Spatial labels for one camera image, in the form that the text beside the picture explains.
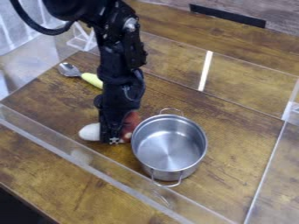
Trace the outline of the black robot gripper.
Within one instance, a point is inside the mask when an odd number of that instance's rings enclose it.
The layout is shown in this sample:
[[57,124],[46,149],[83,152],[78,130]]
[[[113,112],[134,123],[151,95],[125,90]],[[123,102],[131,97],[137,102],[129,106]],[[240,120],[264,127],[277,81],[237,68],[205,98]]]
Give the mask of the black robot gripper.
[[146,81],[142,71],[134,71],[123,84],[105,84],[103,92],[94,100],[99,113],[102,143],[121,144],[127,141],[127,117],[130,112],[141,108],[145,92]]

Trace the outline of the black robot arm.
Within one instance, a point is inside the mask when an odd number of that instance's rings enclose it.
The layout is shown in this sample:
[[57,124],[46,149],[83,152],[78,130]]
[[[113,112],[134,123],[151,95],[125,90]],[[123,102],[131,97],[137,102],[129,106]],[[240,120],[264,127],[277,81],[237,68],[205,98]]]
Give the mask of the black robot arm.
[[58,19],[81,21],[95,32],[103,92],[94,100],[99,112],[99,141],[122,141],[126,119],[141,108],[146,92],[142,66],[147,52],[137,11],[123,0],[43,0]]

